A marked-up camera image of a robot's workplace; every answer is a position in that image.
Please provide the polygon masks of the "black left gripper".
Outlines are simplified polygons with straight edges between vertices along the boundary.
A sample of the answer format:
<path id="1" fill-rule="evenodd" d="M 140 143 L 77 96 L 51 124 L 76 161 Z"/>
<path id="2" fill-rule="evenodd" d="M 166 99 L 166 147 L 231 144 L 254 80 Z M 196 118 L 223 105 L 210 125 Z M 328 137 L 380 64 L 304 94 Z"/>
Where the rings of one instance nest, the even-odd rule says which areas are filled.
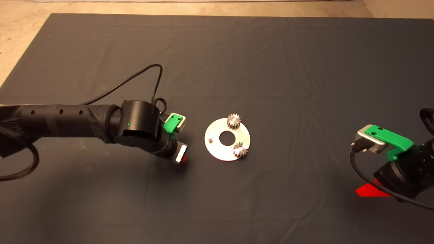
<path id="1" fill-rule="evenodd" d="M 170 134 L 161 134 L 155 144 L 154 155 L 177 165 L 187 161 L 188 145 L 174 139 Z"/>

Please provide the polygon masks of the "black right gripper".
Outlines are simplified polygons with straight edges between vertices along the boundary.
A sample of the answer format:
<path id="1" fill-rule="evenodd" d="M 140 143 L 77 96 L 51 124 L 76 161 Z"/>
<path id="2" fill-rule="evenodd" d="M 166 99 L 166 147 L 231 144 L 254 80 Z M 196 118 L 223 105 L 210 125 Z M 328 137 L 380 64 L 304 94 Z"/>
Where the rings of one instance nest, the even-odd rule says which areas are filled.
<path id="1" fill-rule="evenodd" d="M 373 175 L 382 186 L 410 199 L 416 198 L 424 190 L 423 187 L 410 182 L 400 171 L 396 162 L 387 162 Z M 355 192 L 360 197 L 391 197 L 369 183 L 358 187 Z"/>

